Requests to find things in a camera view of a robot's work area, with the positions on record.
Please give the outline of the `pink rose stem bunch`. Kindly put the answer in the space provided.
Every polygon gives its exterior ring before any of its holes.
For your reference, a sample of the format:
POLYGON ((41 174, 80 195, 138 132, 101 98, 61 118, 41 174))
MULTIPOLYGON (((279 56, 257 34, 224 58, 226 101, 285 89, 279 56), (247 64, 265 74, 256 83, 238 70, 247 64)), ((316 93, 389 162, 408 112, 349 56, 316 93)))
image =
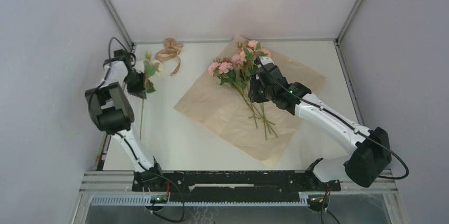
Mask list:
POLYGON ((235 75, 234 65, 231 61, 231 58, 215 59, 210 64, 207 71, 211 76, 216 77, 220 80, 220 85, 228 84, 230 87, 235 89, 233 87, 233 83, 236 81, 236 75, 235 75))

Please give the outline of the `white rose stem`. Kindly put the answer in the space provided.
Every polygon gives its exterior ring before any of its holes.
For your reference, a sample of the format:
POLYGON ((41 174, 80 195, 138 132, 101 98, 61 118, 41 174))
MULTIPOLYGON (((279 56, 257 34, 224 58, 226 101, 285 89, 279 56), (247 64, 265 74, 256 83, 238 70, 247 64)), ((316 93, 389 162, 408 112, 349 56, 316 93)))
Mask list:
MULTIPOLYGON (((143 60, 144 73, 144 93, 149 94, 156 91, 153 82, 150 78, 161 72, 161 62, 152 55, 151 52, 146 51, 143 60)), ((139 136, 142 139, 143 119, 144 119, 145 100, 141 101, 141 117, 139 123, 139 136)))

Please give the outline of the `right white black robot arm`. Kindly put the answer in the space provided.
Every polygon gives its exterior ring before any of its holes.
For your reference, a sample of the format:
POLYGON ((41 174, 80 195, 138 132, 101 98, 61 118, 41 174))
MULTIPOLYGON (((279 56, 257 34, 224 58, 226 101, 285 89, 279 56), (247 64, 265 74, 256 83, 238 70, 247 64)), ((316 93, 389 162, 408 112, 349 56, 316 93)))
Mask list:
POLYGON ((251 76, 249 96, 252 102, 271 101, 278 109, 309 121, 347 152, 344 157, 319 158, 309 166, 306 183, 312 190, 343 178, 370 187, 392 161, 389 136, 384 129, 372 130, 341 117, 303 84, 288 83, 273 63, 260 65, 251 76))

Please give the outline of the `tan ribbon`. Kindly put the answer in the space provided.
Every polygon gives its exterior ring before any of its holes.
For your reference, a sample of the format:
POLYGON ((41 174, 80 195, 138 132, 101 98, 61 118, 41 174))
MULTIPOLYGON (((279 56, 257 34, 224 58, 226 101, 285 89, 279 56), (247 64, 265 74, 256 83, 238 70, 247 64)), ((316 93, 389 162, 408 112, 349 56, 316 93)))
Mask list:
POLYGON ((155 54, 156 60, 161 63, 167 62, 172 59, 177 60, 177 66, 171 72, 171 76, 176 75, 181 67, 181 58, 179 57, 179 55, 183 47, 184 45, 180 42, 177 42, 175 39, 166 38, 164 41, 164 48, 155 54))

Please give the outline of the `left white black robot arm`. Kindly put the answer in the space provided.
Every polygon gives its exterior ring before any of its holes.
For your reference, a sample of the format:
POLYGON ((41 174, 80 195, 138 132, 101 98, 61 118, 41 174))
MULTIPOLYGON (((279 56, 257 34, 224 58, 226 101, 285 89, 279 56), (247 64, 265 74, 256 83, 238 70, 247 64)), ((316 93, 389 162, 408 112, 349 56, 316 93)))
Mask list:
POLYGON ((165 175, 153 154, 145 149, 133 128, 135 115, 127 94, 146 99, 142 72, 134 68, 134 54, 119 49, 104 62, 100 84, 85 91, 89 117, 99 129, 116 139, 133 164, 138 181, 154 191, 165 185, 165 175))

